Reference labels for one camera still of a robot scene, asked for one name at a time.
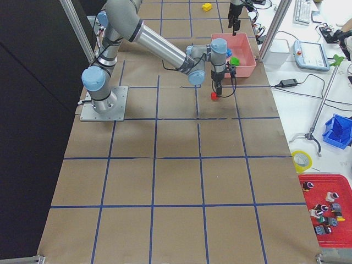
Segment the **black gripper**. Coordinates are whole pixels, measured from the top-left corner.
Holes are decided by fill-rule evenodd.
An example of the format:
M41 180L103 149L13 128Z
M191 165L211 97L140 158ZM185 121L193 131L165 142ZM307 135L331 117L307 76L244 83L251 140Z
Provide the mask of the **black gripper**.
M228 28L233 27L233 36L237 34L240 29L240 20L239 15L242 13L243 2L241 0L231 0L229 8L229 17L228 18Z
M211 70L211 79L212 79L212 90L217 96L222 95L222 80L224 79L224 71L215 72Z

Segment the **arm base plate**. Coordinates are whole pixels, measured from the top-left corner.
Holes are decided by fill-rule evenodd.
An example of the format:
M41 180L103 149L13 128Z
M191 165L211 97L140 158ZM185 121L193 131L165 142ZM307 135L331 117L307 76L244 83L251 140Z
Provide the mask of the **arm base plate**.
M87 92L82 104L82 122L123 122L128 98L128 86L114 86L110 96L103 101L94 101Z

